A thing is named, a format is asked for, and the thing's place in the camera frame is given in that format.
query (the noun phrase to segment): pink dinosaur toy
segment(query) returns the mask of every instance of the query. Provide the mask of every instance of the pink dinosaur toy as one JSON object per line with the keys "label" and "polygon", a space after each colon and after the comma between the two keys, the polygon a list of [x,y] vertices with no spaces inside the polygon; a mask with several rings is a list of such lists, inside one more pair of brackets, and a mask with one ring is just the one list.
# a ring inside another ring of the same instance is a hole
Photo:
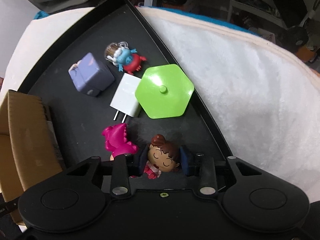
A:
{"label": "pink dinosaur toy", "polygon": [[127,140],[127,124],[120,123],[114,126],[108,126],[102,132],[106,138],[105,148],[112,152],[113,158],[120,154],[136,154],[139,147]]}

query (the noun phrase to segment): hair bun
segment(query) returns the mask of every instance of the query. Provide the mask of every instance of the hair bun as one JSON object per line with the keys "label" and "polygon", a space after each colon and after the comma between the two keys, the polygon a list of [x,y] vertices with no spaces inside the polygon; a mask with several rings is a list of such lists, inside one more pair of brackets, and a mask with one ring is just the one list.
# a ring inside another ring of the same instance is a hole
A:
{"label": "hair bun", "polygon": [[151,145],[160,147],[165,144],[165,138],[162,134],[156,134],[151,139]]}

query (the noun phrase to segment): purple cube toy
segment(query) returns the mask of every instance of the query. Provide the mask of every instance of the purple cube toy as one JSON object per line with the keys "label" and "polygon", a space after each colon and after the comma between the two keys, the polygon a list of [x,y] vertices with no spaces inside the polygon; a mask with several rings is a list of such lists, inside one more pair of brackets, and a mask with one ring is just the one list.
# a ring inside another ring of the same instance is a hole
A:
{"label": "purple cube toy", "polygon": [[96,97],[115,80],[108,67],[95,60],[90,52],[71,66],[69,75],[79,92],[92,97]]}

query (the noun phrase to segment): gray wall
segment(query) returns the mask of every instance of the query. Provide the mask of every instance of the gray wall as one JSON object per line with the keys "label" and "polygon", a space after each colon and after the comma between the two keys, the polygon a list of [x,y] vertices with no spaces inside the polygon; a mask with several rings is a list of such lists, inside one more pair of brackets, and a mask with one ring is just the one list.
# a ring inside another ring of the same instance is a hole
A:
{"label": "gray wall", "polygon": [[0,0],[0,77],[4,77],[20,37],[38,11],[28,0]]}

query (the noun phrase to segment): metal prong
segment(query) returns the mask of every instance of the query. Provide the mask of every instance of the metal prong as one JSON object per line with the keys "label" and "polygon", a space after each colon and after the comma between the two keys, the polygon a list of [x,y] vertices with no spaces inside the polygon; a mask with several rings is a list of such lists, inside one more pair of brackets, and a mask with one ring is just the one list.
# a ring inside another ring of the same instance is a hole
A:
{"label": "metal prong", "polygon": [[124,120],[125,120],[126,117],[127,117],[127,114],[124,115],[121,123],[124,123]]}
{"label": "metal prong", "polygon": [[119,110],[117,110],[116,115],[115,115],[115,117],[113,118],[113,121],[116,120],[118,113],[119,113]]}

